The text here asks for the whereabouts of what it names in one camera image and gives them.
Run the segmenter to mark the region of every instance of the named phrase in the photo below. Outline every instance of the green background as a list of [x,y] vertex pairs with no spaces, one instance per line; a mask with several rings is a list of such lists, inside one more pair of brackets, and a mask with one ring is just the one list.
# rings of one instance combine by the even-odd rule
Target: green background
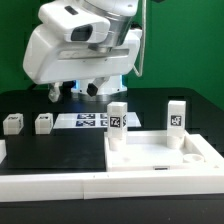
[[[27,42],[47,0],[7,0],[0,14],[0,92],[26,89]],[[136,19],[140,21],[141,10]],[[224,109],[224,1],[148,0],[144,75],[129,88],[187,87]]]

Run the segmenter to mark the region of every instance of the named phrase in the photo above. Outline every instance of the white rectangular block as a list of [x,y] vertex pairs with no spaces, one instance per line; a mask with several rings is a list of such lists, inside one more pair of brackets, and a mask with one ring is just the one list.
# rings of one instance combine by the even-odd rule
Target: white rectangular block
[[167,135],[183,137],[185,133],[185,101],[170,101],[168,104]]
[[9,114],[3,121],[4,135],[18,135],[24,126],[22,114]]
[[168,104],[167,147],[180,149],[184,145],[186,102],[172,100]]
[[0,164],[6,157],[5,140],[0,140]]
[[108,137],[125,139],[127,134],[127,103],[112,102],[107,106]]
[[53,128],[53,115],[50,113],[39,114],[35,120],[35,131],[37,135],[50,134]]

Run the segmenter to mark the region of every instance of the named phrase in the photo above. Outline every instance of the white platform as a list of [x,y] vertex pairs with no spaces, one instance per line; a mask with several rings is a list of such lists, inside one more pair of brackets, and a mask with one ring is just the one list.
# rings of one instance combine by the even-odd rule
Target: white platform
[[[128,127],[141,127],[138,116],[135,112],[127,114]],[[70,128],[106,128],[107,114],[106,113],[68,113],[59,114],[54,125],[54,129],[70,129]]]
[[0,164],[5,159],[6,155],[5,140],[0,140]]
[[110,148],[105,133],[107,171],[224,168],[224,159],[215,149],[200,135],[187,132],[180,150],[167,147],[167,131],[128,132],[127,144],[119,145],[118,140],[116,146]]
[[[120,162],[114,160],[116,152],[108,151],[105,138],[108,169],[134,171],[1,176],[0,202],[224,193],[224,159],[214,148],[200,135],[186,133],[185,147],[167,153],[165,135],[164,131],[129,132],[129,149],[136,158],[127,147],[116,155]],[[135,144],[140,149],[140,143],[144,147],[138,152]],[[204,162],[197,157],[183,162],[186,154],[200,155]]]

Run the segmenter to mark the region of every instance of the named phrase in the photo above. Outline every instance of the white plastic part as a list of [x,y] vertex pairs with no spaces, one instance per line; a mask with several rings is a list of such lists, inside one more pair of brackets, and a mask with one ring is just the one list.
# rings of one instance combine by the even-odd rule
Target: white plastic part
[[0,164],[5,159],[6,155],[5,140],[0,140]]
[[127,103],[112,102],[107,105],[108,138],[126,141]]
[[37,135],[50,134],[53,128],[53,115],[50,113],[39,114],[35,120],[35,131]]
[[121,16],[134,16],[138,8],[138,0],[86,0],[97,8]]
[[[132,142],[129,144],[138,142],[153,146],[163,142],[166,146],[166,131],[129,134]],[[222,156],[200,135],[186,133],[185,138],[186,149],[181,151],[182,156],[201,155],[204,162],[184,163],[182,160],[179,165],[172,165],[166,161],[169,169],[150,163],[148,169],[138,171],[0,176],[0,202],[224,193]],[[130,169],[128,161],[124,164]]]
[[128,132],[125,146],[113,148],[105,133],[107,171],[208,170],[224,168],[224,159],[200,135],[185,132],[183,147],[166,145],[167,131]]
[[109,77],[96,78],[93,80],[93,85],[99,89],[104,83],[108,82],[109,79],[110,79]]
[[186,102],[172,100],[168,104],[167,146],[180,149],[183,146],[185,134]]
[[92,27],[92,34],[86,41],[87,43],[100,43],[104,41],[108,35],[110,28],[109,20],[89,13],[75,6],[72,6],[77,12],[76,15],[70,14],[65,7],[70,6],[64,1],[53,1],[41,6],[39,11],[40,20],[51,30],[55,35],[67,42],[71,42],[71,36],[74,29],[89,26]]
[[18,135],[24,126],[22,114],[9,114],[3,121],[4,135]]
[[33,32],[23,67],[37,84],[128,74],[134,66],[140,40],[133,32],[108,54],[91,51],[86,43],[68,43],[45,25]]
[[55,103],[59,100],[61,96],[60,87],[63,85],[62,82],[56,82],[50,84],[50,91],[48,94],[48,98],[51,100],[51,102]]

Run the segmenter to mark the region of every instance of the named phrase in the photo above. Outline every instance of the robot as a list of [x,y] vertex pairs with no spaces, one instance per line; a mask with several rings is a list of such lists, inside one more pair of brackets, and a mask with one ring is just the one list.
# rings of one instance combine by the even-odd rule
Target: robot
[[63,82],[93,98],[126,91],[121,75],[134,67],[142,29],[132,24],[138,0],[55,0],[43,5],[43,22],[31,35],[23,67],[36,84],[50,84],[56,102]]

